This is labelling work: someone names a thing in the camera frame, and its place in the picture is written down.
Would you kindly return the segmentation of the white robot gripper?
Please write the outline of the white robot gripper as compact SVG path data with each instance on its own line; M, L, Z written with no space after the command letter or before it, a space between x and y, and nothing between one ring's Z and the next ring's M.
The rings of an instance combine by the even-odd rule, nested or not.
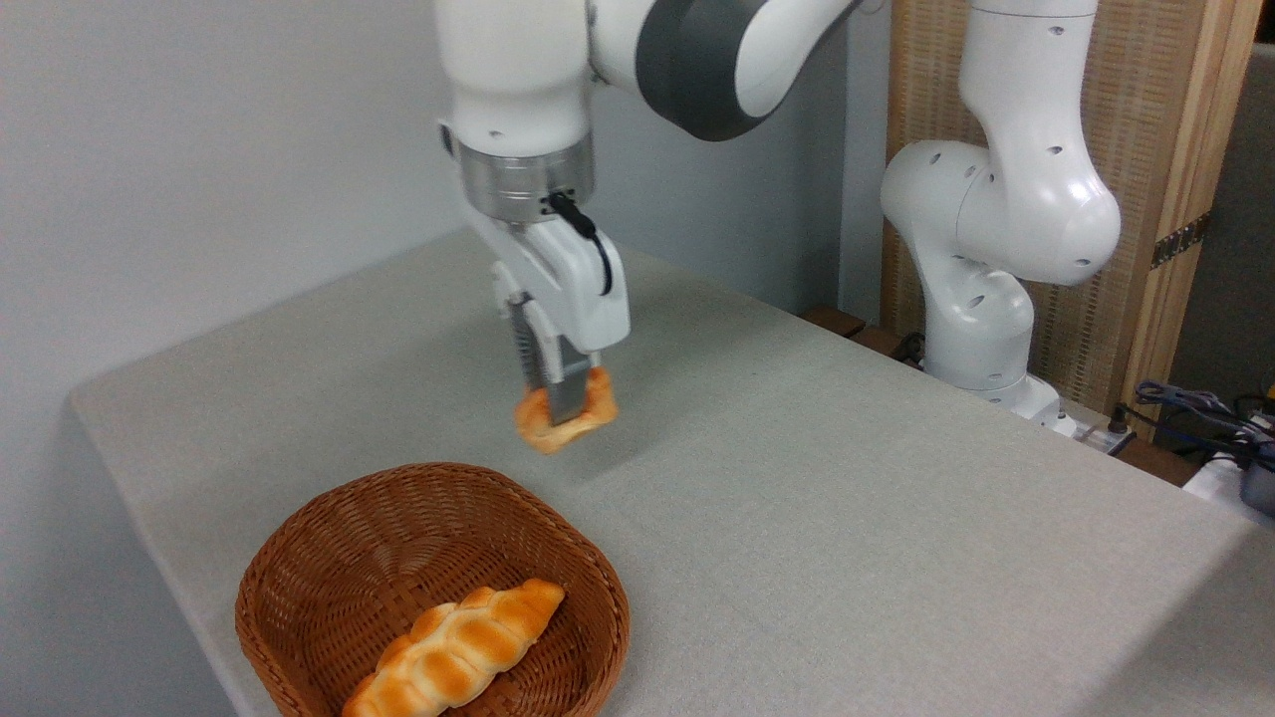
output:
M566 221L510 225L469 205L464 216L499 258L495 296L513 328L524 385L543 387L551 425L578 418L586 407L592 370L586 353L618 344L632 327L618 249L598 233L612 276L606 292L601 250Z

